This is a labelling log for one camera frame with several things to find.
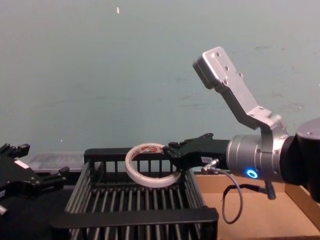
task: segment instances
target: metal bracket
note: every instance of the metal bracket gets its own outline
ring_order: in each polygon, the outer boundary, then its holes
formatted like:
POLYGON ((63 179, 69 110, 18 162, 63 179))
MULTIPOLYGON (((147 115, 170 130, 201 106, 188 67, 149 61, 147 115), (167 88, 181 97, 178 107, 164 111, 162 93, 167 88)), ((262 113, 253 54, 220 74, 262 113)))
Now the metal bracket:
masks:
POLYGON ((272 180, 282 182, 280 151, 289 136, 282 117, 272 115, 272 111, 257 103, 243 80, 243 74, 237 71, 222 47, 204 52, 193 68, 207 89, 215 89, 222 95, 241 124, 253 130, 261 129, 260 149, 257 149, 259 156, 256 156, 260 164, 257 168, 267 169, 265 177, 271 176, 272 180))

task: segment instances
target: masking tape roll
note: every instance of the masking tape roll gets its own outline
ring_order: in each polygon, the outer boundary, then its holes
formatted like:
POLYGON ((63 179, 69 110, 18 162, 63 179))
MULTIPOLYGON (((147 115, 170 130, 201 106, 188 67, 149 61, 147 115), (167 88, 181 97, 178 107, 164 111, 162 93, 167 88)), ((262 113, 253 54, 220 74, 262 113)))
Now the masking tape roll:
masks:
POLYGON ((136 183, 149 188, 163 188, 174 184, 181 175, 178 171, 173 172, 169 176, 154 178, 140 174, 132 164, 132 160, 135 156, 142 153, 163 154, 163 147, 164 145, 158 143, 144 143, 133 147, 125 156, 125 170, 129 177, 136 183))

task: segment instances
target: gray cable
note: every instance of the gray cable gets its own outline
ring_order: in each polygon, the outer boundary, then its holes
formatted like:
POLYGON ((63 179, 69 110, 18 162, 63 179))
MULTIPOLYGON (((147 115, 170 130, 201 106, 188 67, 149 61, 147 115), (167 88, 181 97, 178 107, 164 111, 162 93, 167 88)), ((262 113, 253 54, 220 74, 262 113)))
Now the gray cable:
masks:
POLYGON ((218 168, 212 168, 213 171, 215 172, 218 172, 220 174, 224 174, 226 175, 228 178, 230 178, 232 180, 232 182, 234 183, 234 185, 236 186, 236 189, 238 190, 239 192, 239 196, 240 196, 240 208, 239 208, 239 211, 238 211, 238 214, 236 215, 236 217, 232 220, 232 221, 228 221, 227 218, 226 218, 226 213, 225 213, 225 198, 226 196, 224 196, 222 198, 222 217, 223 217, 223 220, 227 223, 227 224, 233 224, 235 223, 241 216, 241 213, 242 213, 242 210, 244 208, 244 198, 243 198, 243 194, 242 194, 242 191, 241 191, 241 188, 237 182, 237 180, 232 176, 230 175, 229 173, 225 172, 224 170, 222 169, 218 169, 218 168))

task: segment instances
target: cardboard box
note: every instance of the cardboard box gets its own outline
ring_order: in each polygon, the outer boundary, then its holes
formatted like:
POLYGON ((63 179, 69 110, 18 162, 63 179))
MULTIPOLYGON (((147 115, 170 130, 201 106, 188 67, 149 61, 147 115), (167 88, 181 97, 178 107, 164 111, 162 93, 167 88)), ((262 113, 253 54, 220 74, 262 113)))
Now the cardboard box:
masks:
MULTIPOLYGON (((236 177, 239 184, 264 186, 261 180, 236 177)), ((243 212, 234 224, 222 218, 222 195, 233 184, 224 175, 197 175, 204 201, 219 212, 219 240, 320 240, 320 204, 314 202, 301 186, 274 183, 276 199, 243 190, 243 212)), ((226 196, 226 217, 233 219, 239 210, 240 199, 236 190, 226 196)))

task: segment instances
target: robotic arm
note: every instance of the robotic arm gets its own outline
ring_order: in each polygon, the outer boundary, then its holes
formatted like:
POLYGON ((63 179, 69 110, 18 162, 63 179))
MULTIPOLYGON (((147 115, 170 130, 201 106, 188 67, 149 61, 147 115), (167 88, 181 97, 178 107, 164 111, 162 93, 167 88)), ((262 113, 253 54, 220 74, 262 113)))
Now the robotic arm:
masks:
MULTIPOLYGON (((29 144, 18 147, 5 144, 0 147, 0 201, 15 195, 37 197, 62 189, 67 181, 69 167, 63 167, 54 174, 40 176, 27 164, 16 159, 28 155, 29 149, 29 144)), ((0 216, 6 211, 0 206, 0 216)))
POLYGON ((289 136, 280 115, 256 102, 222 47, 206 51, 193 64, 207 89, 222 95, 236 119, 261 135, 236 135, 215 140, 212 133, 171 142, 163 148, 178 171, 217 165, 230 173, 265 181, 269 199, 275 198, 271 182, 307 185, 313 200, 320 203, 320 118, 300 126, 289 136))

